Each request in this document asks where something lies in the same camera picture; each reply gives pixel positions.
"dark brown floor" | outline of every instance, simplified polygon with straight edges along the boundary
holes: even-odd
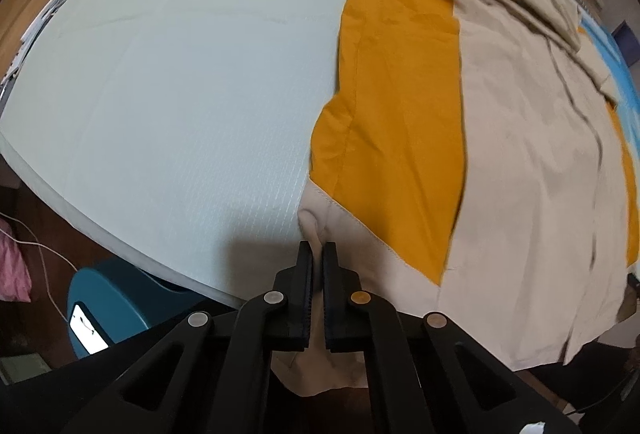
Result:
[[[0,192],[2,212],[26,223],[41,243],[60,252],[76,267],[88,267],[112,255],[75,230],[24,184],[13,192],[13,196],[5,194],[4,197]],[[15,213],[10,211],[11,199],[14,199]],[[11,225],[18,239],[34,240],[23,226],[15,222]],[[0,356],[35,351],[50,367],[63,366],[76,359],[68,340],[66,323],[47,296],[38,248],[21,245],[20,249],[31,275],[32,302],[0,303]],[[51,294],[62,313],[66,313],[66,294],[74,272],[57,255],[46,250],[42,252],[49,274]]]

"orange fabric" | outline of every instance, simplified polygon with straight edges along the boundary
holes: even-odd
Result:
[[[622,148],[622,167],[625,171],[626,200],[628,208],[628,236],[626,240],[626,265],[630,267],[638,260],[638,247],[640,243],[640,225],[638,222],[638,189],[636,188],[636,177],[634,174],[634,164],[631,160],[625,135],[622,132],[620,119],[612,104],[607,103],[607,110],[611,117],[611,123],[620,140]]]
[[[347,0],[311,180],[440,284],[465,175],[453,0]]]

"phone screen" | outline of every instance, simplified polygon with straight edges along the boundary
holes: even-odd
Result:
[[[73,313],[71,313],[69,327],[89,354],[97,353],[109,347],[78,304],[74,306]]]

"pink fabric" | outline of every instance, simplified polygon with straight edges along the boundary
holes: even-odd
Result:
[[[14,236],[9,224],[1,219],[0,228]],[[18,244],[0,234],[0,300],[31,302],[30,291],[31,277]]]

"teal chair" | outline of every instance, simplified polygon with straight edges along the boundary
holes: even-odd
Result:
[[[76,272],[69,287],[66,315],[71,322],[76,310],[76,329],[80,320],[81,328],[87,329],[81,334],[98,334],[111,345],[178,315],[204,298],[111,257]],[[88,356],[71,326],[68,331],[76,356]]]

